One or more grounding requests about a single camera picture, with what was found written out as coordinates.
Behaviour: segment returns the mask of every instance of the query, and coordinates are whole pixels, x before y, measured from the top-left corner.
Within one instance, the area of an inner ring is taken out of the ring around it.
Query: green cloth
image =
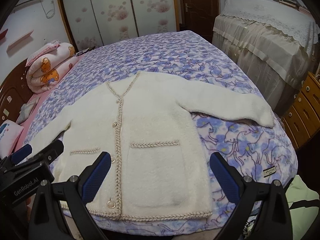
[[[293,202],[300,200],[310,201],[319,199],[319,194],[309,189],[299,175],[294,177],[285,195],[287,197],[289,207],[291,207]],[[290,210],[293,240],[300,240],[305,235],[313,221],[316,219],[318,211],[318,207],[300,207]]]

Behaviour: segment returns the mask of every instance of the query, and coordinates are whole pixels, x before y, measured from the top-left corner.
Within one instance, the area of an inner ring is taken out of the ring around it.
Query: cartoon bear print
[[[48,85],[50,82],[58,81],[59,80],[59,74],[56,69],[52,69],[50,72],[44,74],[41,78],[40,81],[42,83],[47,83]]]
[[[75,54],[76,50],[75,50],[75,47],[73,47],[73,46],[68,47],[68,48],[70,50],[70,57],[71,57],[71,56],[73,56]]]
[[[50,60],[45,57],[42,59],[42,64],[41,64],[41,71],[42,73],[46,73],[50,70],[51,68],[51,63],[50,63]]]

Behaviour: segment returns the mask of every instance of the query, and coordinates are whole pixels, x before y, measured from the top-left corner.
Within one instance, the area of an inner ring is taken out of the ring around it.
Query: white cardigan
[[[55,182],[79,175],[102,151],[112,156],[110,171],[87,204],[90,213],[134,221],[208,217],[209,167],[189,112],[273,126],[270,106],[256,95],[138,72],[64,107],[30,142],[32,156],[67,130]]]

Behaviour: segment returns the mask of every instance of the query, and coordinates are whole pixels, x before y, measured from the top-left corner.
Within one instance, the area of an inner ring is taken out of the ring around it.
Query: drawer
[[[296,97],[293,106],[303,121],[304,126],[307,128],[310,137],[312,137],[320,128],[320,120],[316,112],[301,92],[299,92]]]
[[[290,130],[288,124],[287,124],[287,121],[286,119],[282,119],[282,122],[284,123],[284,130],[285,130],[285,133],[287,134],[287,136],[289,137],[291,143],[292,143],[292,146],[294,147],[295,150],[298,149],[298,145],[297,145],[297,142],[296,140],[294,139],[294,136],[292,134],[292,131]]]
[[[310,136],[296,109],[294,109],[293,105],[290,106],[284,118],[287,121],[290,130],[292,131],[292,134],[298,144],[298,147],[300,148],[309,140]]]
[[[306,81],[303,84],[301,92],[306,96],[309,103],[316,111],[316,114],[320,116],[320,87],[319,83],[310,75],[307,76]]]

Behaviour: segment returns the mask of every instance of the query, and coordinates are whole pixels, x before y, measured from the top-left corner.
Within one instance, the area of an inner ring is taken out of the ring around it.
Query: sliding wardrobe door
[[[138,36],[130,0],[91,0],[104,45]]]
[[[132,0],[139,36],[177,31],[173,0]]]
[[[90,0],[62,0],[78,50],[103,46]]]

